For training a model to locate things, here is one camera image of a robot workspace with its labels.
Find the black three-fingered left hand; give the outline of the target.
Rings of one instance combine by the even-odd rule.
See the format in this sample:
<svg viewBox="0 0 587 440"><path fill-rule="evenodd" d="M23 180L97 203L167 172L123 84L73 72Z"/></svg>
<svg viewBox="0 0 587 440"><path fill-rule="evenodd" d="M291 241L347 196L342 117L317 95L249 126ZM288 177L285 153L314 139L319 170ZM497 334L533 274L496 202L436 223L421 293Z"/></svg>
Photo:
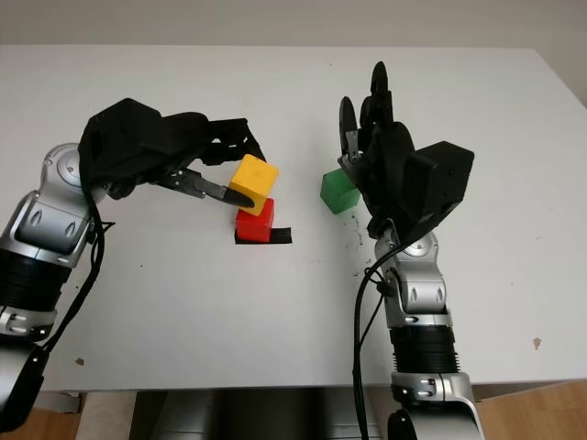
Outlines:
<svg viewBox="0 0 587 440"><path fill-rule="evenodd" d="M205 115L188 112L162 119L163 139L158 143L162 157L146 170L133 170L125 178L109 184L108 195L119 200L128 197L143 183L155 184L178 193L204 199L210 197L238 208L260 204L243 189L207 180L189 166L201 160L207 167L243 160L249 154L264 160L260 145L245 118L210 121Z"/></svg>

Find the black three-fingered right hand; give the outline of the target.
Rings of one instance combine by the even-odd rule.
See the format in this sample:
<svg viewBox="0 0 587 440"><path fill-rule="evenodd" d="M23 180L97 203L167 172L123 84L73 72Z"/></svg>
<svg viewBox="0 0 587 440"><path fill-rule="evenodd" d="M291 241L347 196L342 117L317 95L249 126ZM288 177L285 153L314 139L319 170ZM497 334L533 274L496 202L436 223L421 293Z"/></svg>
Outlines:
<svg viewBox="0 0 587 440"><path fill-rule="evenodd" d="M338 112L340 168L359 189L371 214L368 234L380 237L399 221L399 192L404 162L414 150L407 128L393 118L393 98L385 64L378 61L371 75L371 94L356 115L350 98Z"/></svg>

